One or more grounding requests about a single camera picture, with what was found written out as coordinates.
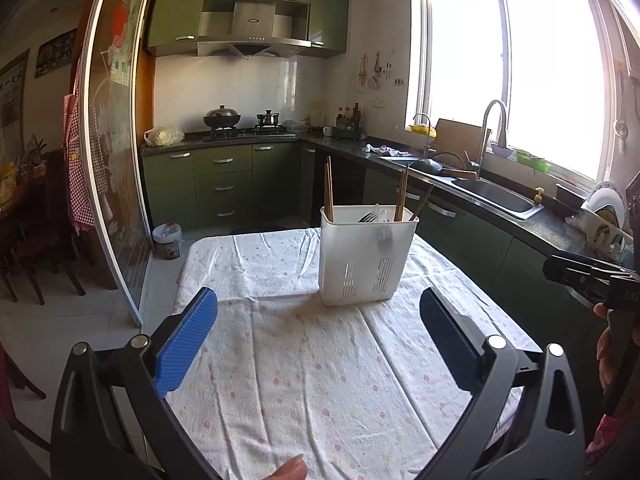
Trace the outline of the person's right hand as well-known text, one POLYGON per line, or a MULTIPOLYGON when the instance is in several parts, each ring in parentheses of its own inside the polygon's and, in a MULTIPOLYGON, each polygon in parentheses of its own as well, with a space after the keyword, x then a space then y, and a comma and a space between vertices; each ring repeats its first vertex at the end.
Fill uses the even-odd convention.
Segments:
POLYGON ((611 351, 611 327, 608 326, 601 333, 597 342, 597 361, 599 370, 599 380, 605 389, 613 380, 616 365, 611 351))

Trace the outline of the person's left hand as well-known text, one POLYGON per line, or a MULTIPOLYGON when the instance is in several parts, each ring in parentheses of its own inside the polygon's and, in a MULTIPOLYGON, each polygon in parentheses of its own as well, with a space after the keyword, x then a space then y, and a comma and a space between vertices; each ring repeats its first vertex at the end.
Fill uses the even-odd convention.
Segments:
POLYGON ((280 466, 265 480, 306 480, 308 467, 304 462, 303 454, 296 455, 280 466))

